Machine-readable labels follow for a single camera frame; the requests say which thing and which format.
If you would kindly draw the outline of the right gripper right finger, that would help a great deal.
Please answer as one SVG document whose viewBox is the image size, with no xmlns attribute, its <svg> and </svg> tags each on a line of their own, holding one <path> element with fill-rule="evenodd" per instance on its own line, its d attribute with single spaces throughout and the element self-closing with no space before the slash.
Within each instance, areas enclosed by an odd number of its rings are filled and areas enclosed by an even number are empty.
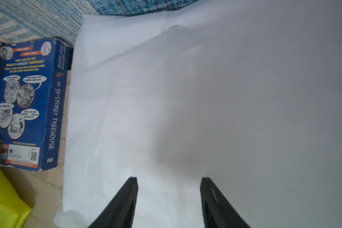
<svg viewBox="0 0 342 228">
<path fill-rule="evenodd" d="M 200 185 L 205 228 L 250 228 L 209 177 Z"/>
</svg>

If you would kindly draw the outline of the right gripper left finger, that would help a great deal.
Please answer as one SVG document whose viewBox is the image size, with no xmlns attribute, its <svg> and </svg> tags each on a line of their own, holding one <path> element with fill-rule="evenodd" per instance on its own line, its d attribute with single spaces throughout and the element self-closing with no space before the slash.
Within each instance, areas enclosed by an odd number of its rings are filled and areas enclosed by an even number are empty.
<svg viewBox="0 0 342 228">
<path fill-rule="evenodd" d="M 137 195 L 137 178 L 130 177 L 89 227 L 131 228 L 134 221 Z"/>
</svg>

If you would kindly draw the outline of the white translucent raincoat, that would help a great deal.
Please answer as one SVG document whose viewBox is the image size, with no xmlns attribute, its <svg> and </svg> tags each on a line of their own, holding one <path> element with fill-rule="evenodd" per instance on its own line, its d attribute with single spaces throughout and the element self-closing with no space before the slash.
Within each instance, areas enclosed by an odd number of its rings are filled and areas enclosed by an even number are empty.
<svg viewBox="0 0 342 228">
<path fill-rule="evenodd" d="M 135 176 L 136 228 L 202 228 L 202 177 L 253 228 L 342 228 L 342 1 L 85 15 L 69 91 L 58 227 Z"/>
</svg>

